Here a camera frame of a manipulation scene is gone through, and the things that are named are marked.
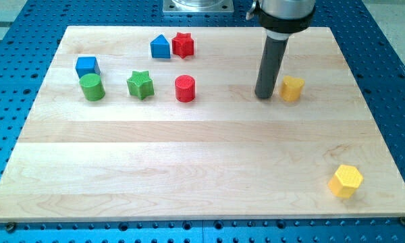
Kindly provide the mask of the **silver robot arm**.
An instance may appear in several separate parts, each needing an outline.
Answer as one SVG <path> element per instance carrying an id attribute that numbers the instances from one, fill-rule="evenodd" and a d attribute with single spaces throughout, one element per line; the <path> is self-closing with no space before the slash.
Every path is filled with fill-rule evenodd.
<path id="1" fill-rule="evenodd" d="M 256 18 L 269 38 L 284 41 L 310 26 L 315 3 L 315 0 L 254 0 L 246 19 Z"/>

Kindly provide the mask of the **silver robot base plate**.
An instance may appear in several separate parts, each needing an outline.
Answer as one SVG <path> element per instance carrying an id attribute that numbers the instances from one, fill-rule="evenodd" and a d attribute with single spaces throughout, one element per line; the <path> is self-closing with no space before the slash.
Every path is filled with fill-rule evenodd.
<path id="1" fill-rule="evenodd" d="M 232 0 L 162 0 L 163 13 L 177 14 L 207 14 L 233 13 Z"/>

